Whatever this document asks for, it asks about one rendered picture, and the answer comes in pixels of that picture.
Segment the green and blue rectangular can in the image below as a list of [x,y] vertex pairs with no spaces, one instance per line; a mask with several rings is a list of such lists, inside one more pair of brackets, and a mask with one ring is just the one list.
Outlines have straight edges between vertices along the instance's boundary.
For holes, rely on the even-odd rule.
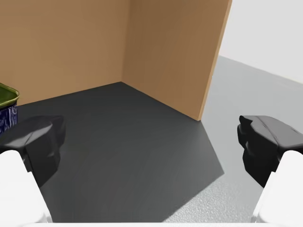
[[0,83],[0,135],[18,122],[19,92]]

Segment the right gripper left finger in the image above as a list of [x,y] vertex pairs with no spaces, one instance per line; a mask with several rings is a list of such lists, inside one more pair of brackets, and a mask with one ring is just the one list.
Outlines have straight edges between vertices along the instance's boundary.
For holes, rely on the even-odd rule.
[[40,188],[57,172],[63,116],[30,117],[0,136],[0,223],[51,223]]

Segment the tall board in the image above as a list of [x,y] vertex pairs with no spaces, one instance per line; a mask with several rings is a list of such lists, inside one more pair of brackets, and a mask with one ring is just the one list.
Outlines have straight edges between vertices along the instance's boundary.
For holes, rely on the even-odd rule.
[[124,82],[201,120],[232,0],[0,0],[0,83],[28,104]]

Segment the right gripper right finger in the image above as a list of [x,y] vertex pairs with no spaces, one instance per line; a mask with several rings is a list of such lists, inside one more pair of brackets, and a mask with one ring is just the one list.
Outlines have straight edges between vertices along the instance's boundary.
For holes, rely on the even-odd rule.
[[303,133],[264,115],[241,115],[246,172],[263,188],[252,223],[303,223]]

